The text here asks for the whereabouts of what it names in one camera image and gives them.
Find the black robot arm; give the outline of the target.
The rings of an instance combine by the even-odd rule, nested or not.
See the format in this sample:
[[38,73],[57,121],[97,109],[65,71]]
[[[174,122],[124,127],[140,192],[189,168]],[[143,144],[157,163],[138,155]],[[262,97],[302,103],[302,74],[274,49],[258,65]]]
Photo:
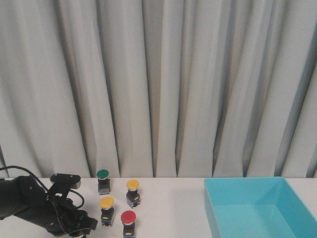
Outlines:
[[16,216],[47,230],[55,237],[82,237],[95,230],[98,221],[77,208],[67,197],[80,187],[78,175],[54,174],[45,191],[31,176],[0,181],[0,218]]

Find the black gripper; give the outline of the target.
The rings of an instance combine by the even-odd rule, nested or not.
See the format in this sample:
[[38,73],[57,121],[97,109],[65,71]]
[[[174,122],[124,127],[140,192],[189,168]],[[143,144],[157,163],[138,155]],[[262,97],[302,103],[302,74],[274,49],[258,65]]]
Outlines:
[[89,235],[97,224],[96,219],[89,217],[86,211],[75,208],[70,202],[62,204],[56,196],[45,193],[37,195],[37,225],[56,237]]

